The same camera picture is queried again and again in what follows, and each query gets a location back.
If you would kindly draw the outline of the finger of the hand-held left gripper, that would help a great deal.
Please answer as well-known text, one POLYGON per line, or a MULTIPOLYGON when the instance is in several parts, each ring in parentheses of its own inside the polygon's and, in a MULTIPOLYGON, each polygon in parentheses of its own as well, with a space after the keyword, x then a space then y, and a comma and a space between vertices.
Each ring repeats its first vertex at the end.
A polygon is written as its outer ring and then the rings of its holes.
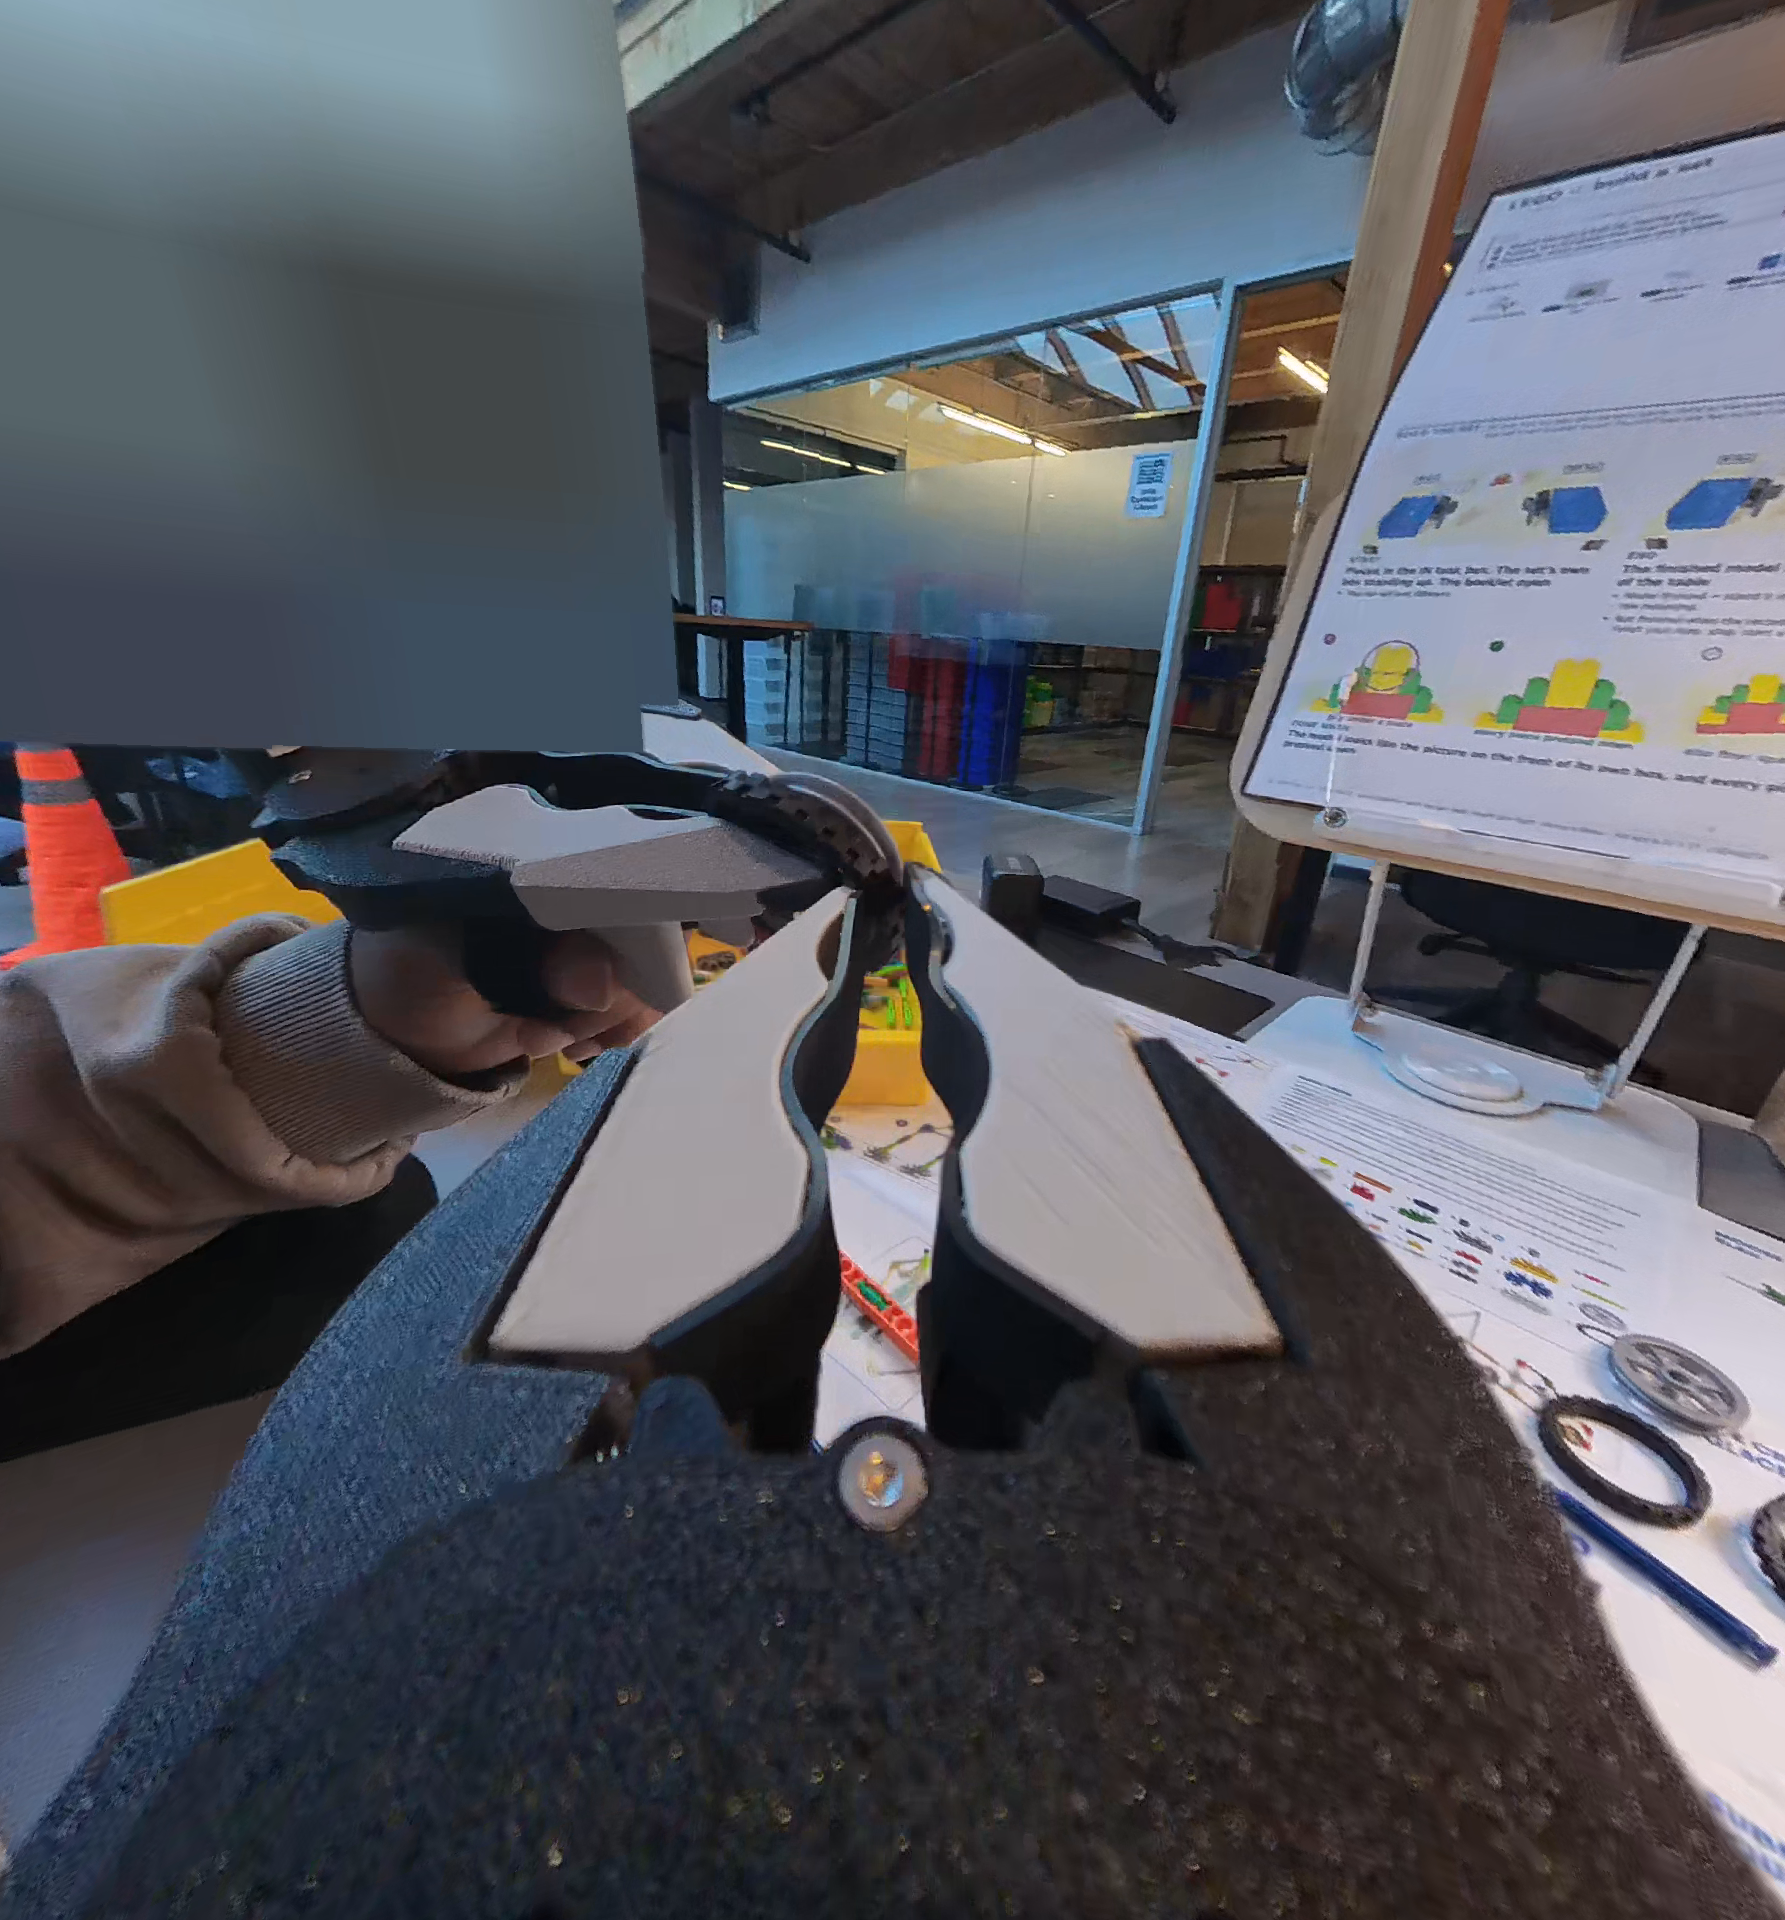
POLYGON ((442 923, 470 930, 618 933, 797 909, 842 862, 773 783, 679 783, 651 801, 550 802, 499 783, 415 812, 395 853, 447 870, 442 923))

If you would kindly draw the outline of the printed paper on stand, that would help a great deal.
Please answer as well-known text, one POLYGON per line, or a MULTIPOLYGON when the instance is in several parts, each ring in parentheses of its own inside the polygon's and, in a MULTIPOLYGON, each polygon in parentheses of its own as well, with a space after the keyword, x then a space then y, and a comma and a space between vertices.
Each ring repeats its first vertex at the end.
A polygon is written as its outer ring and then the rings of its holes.
POLYGON ((1259 829, 1785 937, 1785 124, 1493 193, 1313 562, 1259 829))

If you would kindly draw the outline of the grey plastic spoked wheel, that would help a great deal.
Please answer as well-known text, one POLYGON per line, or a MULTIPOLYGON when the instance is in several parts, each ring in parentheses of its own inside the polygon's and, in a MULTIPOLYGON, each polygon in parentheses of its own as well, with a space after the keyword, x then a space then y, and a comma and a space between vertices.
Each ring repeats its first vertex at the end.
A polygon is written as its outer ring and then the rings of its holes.
POLYGON ((905 886, 905 856, 880 812, 839 779, 781 773, 765 783, 765 816, 793 849, 862 894, 905 886))
POLYGON ((1710 1360, 1650 1333, 1617 1333, 1608 1371, 1654 1418, 1697 1436, 1740 1436, 1749 1422, 1746 1390, 1710 1360))

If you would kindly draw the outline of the yellow plastic parts bin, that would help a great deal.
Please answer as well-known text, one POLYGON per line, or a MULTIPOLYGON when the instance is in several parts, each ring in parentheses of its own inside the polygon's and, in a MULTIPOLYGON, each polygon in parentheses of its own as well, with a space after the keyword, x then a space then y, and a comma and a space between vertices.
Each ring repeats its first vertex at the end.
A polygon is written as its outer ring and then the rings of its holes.
MULTIPOLYGON (((937 870, 937 850, 922 823, 890 821, 890 829, 901 859, 937 870)), ((687 941, 697 988, 722 979, 749 950, 749 925, 738 925, 734 933, 745 933, 748 941, 722 942, 702 928, 689 928, 687 941)), ((863 980, 853 1069, 837 1106, 924 1108, 928 1103, 922 1007, 905 963, 905 937, 897 936, 890 963, 863 980)))
POLYGON ((197 944, 225 928, 264 915, 335 925, 341 911, 301 890, 275 864, 264 842, 249 838, 103 890, 105 942, 197 944))

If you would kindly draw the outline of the large fold-out instruction sheet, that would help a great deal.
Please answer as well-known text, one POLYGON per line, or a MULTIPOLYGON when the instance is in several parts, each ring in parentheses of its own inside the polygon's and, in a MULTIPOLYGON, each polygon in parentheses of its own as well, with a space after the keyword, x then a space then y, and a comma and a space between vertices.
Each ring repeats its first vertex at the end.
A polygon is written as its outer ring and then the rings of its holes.
MULTIPOLYGON (((1648 1704, 1707 1791, 1719 1827, 1785 1906, 1785 1606, 1768 1586, 1749 1537, 1754 1511, 1785 1499, 1785 1243, 1691 1196, 1691 1170, 1680 1151, 1695 1145, 1695 1121, 1667 1097, 1625 1097, 1611 1140, 1549 1132, 1542 1121, 1511 1121, 1490 1130, 1473 1116, 1432 1111, 1390 1090, 1366 1065, 1346 1063, 1325 1035, 1334 1022, 1319 1013, 1299 1018, 1288 1012, 1259 1036, 1235 1042, 1126 1000, 1113 1004, 1141 1035, 1179 1047, 1249 1118, 1262 1121, 1262 1094, 1282 1069, 1302 1069, 1414 1118, 1447 1121, 1485 1145, 1522 1145, 1601 1182, 1638 1186, 1677 1217, 1685 1253, 1674 1266, 1671 1306, 1654 1328, 1635 1333, 1674 1342, 1729 1375, 1749 1399, 1749 1422, 1740 1436, 1681 1441, 1713 1488, 1713 1511, 1697 1527, 1668 1532, 1631 1518, 1617 1527, 1748 1620, 1780 1650, 1780 1662, 1768 1671, 1748 1667, 1608 1553, 1593 1550, 1582 1537, 1574 1543, 1648 1704)), ((1611 1343, 1582 1355, 1546 1352, 1514 1328, 1473 1342, 1456 1332, 1421 1285, 1418 1291, 1497 1391, 1537 1470, 1556 1485, 1565 1478, 1537 1438, 1537 1409, 1551 1398, 1629 1405, 1641 1421, 1664 1427, 1614 1381, 1611 1343)))

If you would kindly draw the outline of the person's left hand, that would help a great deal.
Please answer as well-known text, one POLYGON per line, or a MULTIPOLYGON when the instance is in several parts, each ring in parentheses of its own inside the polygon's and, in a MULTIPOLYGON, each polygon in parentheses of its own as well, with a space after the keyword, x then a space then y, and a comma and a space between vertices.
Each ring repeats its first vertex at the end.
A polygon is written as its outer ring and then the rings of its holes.
POLYGON ((550 1055, 584 1065, 663 1018, 618 980, 612 950, 589 933, 555 933, 543 944, 543 994, 557 1016, 500 1013, 470 985, 463 941, 447 925, 348 936, 352 996, 366 1027, 447 1082, 475 1084, 550 1055))

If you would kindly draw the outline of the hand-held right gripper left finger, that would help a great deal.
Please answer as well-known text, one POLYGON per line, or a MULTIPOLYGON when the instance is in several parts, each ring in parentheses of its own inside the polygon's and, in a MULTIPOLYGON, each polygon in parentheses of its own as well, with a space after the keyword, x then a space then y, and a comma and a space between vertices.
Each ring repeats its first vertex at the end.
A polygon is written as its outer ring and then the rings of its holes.
POLYGON ((859 1049, 859 900, 830 891, 632 1051, 482 1356, 722 1412, 815 1412, 842 1301, 824 1127, 859 1049))

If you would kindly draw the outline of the colourful rod and connector model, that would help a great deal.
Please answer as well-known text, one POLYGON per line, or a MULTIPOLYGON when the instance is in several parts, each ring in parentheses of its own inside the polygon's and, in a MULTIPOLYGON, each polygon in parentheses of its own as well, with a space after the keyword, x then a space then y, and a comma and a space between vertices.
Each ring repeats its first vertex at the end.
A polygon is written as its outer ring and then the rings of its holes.
POLYGON ((918 1315, 890 1296, 850 1254, 842 1249, 839 1272, 847 1301, 884 1337, 905 1361, 920 1366, 922 1333, 918 1315))

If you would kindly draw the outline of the grey desk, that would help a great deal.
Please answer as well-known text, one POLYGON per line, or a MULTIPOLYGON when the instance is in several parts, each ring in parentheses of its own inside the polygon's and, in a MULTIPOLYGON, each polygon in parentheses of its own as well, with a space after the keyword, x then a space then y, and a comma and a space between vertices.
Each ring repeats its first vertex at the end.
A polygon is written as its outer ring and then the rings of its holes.
MULTIPOLYGON (((1748 1123, 1685 1103, 1691 1196, 1785 1243, 1785 1168, 1748 1123)), ((38 1821, 90 1751, 166 1615, 176 1573, 270 1390, 209 1390, 176 1421, 131 1422, 0 1464, 0 1836, 38 1821)))

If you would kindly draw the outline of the short blue plastic rod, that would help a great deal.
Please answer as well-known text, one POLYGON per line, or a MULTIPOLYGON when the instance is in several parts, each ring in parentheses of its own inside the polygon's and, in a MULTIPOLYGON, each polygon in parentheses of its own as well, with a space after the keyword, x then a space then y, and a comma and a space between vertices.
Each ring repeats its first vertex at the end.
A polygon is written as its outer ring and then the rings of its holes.
POLYGON ((1695 1620, 1715 1643, 1724 1645, 1757 1671, 1768 1671, 1780 1662, 1780 1650, 1748 1620, 1737 1617, 1691 1579, 1674 1573, 1668 1563, 1641 1546, 1582 1499, 1556 1485, 1549 1485, 1546 1490, 1565 1523, 1588 1540, 1593 1550, 1608 1553, 1615 1565, 1625 1568, 1625 1573, 1643 1582, 1654 1596, 1671 1602, 1685 1617, 1695 1620))

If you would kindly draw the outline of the orange traffic cone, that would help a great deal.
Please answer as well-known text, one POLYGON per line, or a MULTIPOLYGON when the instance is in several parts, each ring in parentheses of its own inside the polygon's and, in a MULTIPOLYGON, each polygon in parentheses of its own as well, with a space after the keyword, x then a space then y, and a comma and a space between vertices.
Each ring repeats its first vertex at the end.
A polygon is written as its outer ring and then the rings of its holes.
POLYGON ((42 956, 105 947, 105 890, 133 877, 74 750, 19 745, 15 776, 34 937, 0 956, 0 972, 42 956))

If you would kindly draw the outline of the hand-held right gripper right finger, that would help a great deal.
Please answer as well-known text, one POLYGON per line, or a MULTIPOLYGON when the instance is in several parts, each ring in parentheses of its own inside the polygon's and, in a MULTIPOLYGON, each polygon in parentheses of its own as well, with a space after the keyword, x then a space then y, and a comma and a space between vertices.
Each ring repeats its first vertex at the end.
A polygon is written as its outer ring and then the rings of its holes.
POLYGON ((1046 1412, 1073 1381, 1282 1356, 1151 1068, 1192 1097, 1217 1084, 948 885, 908 890, 905 956, 953 1126, 928 1412, 1046 1412))

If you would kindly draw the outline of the parts list instruction sheet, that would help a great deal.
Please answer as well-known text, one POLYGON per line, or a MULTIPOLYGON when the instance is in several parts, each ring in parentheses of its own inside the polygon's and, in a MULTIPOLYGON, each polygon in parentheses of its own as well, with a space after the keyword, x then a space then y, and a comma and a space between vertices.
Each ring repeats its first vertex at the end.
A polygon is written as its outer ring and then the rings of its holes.
POLYGON ((1259 1118, 1473 1342, 1514 1328, 1582 1355, 1671 1306, 1685 1243, 1638 1186, 1485 1145, 1302 1069, 1273 1080, 1259 1118))

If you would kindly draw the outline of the white document stand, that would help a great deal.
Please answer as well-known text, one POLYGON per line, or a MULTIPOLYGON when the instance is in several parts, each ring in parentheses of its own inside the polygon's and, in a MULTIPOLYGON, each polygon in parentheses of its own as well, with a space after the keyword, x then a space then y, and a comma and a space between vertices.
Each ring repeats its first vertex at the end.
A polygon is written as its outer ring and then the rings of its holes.
POLYGON ((1249 830, 1285 849, 1372 864, 1370 903, 1361 909, 1360 947, 1343 990, 1346 1043, 1363 1051, 1390 1082, 1436 1106, 1527 1121, 1560 1111, 1602 1112, 1625 1092, 1705 936, 1743 933, 1776 942, 1785 937, 1779 930, 1674 916, 1641 903, 1560 894, 1522 880, 1281 838, 1243 811, 1236 776, 1245 732, 1262 706, 1268 661, 1285 631, 1292 591, 1316 565, 1316 534, 1348 490, 1385 402, 1418 349, 1450 271, 1466 255, 1488 199, 1503 189, 1573 171, 1598 171, 1625 158, 1784 127, 1785 5, 1746 5, 1748 25, 1724 21, 1721 5, 1687 5, 1687 34, 1674 50, 1662 48, 1662 34, 1648 23, 1654 5, 1624 5, 1624 19, 1611 28, 1611 75, 1598 80, 1582 72, 1582 19, 1573 25, 1537 25, 1509 35, 1506 5, 1469 5, 1469 11, 1476 12, 1473 34, 1459 43, 1450 72, 1432 77, 1426 89, 1393 80, 1390 96, 1381 103, 1385 129, 1374 138, 1372 176, 1334 344, 1332 396, 1320 402, 1316 419, 1311 468, 1288 553, 1285 600, 1243 727, 1231 792, 1249 830), (1690 925, 1691 933, 1671 970, 1654 985, 1638 1032, 1624 1042, 1625 1049, 1608 1068, 1546 1063, 1542 1051, 1460 1028, 1446 1038, 1427 1038, 1427 1012, 1381 1007, 1370 983, 1386 886, 1408 871, 1436 871, 1631 909, 1690 925))

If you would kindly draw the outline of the person's left forearm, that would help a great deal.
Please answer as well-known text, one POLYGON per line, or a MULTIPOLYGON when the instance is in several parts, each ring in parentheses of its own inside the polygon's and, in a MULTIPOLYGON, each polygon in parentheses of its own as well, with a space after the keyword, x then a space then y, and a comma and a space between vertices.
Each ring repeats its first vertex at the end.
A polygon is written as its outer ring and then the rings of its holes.
POLYGON ((0 972, 0 1360, 233 1224, 372 1198, 525 1084, 523 1059, 444 1080, 373 1032, 348 936, 249 916, 0 972))

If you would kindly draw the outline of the black office chair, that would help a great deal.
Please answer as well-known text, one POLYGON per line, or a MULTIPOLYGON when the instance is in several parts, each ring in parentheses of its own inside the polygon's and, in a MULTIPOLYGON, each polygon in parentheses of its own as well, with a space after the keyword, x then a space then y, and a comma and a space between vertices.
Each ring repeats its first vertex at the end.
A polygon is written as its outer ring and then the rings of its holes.
POLYGON ((1608 1068, 1625 1043, 1544 1004, 1549 979, 1582 979, 1615 988, 1643 988, 1677 963, 1690 925, 1579 900, 1530 894, 1436 871, 1408 871, 1400 897, 1432 923, 1421 941, 1422 957, 1466 956, 1493 963, 1501 972, 1488 988, 1436 988, 1393 983, 1377 996, 1431 1012, 1460 1032, 1567 1059, 1578 1068, 1608 1068))

